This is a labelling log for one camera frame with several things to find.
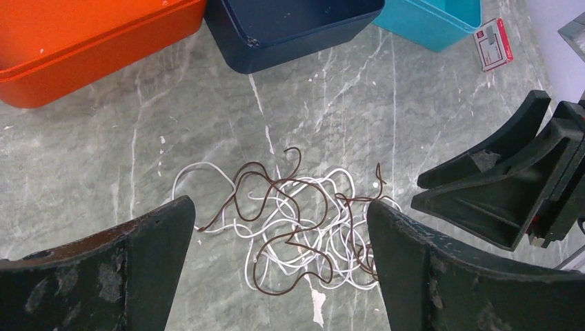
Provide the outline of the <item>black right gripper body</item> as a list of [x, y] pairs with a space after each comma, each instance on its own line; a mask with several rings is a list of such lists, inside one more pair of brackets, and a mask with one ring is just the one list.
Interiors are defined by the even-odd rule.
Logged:
[[546, 156], [547, 182], [526, 233], [531, 245], [547, 248], [584, 219], [584, 97], [558, 104], [543, 131], [555, 147]]

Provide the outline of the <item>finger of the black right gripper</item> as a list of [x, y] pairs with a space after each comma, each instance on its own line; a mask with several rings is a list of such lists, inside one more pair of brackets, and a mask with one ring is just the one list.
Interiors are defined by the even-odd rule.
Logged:
[[511, 158], [531, 142], [539, 130], [551, 98], [531, 90], [515, 114], [476, 146], [418, 176], [417, 185], [432, 189], [485, 172]]
[[499, 248], [512, 251], [539, 210], [547, 182], [546, 156], [555, 140], [543, 131], [493, 168], [415, 195], [414, 210], [443, 219]]

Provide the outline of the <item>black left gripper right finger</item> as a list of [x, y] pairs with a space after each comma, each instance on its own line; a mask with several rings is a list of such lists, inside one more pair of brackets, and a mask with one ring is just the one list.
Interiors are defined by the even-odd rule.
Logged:
[[381, 201], [367, 210], [392, 330], [583, 330], [584, 275], [500, 257]]

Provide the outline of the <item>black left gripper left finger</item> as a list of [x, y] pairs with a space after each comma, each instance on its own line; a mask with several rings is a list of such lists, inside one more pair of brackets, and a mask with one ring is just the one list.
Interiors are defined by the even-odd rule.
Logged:
[[78, 241], [1, 261], [2, 330], [164, 330], [192, 238], [187, 196]]

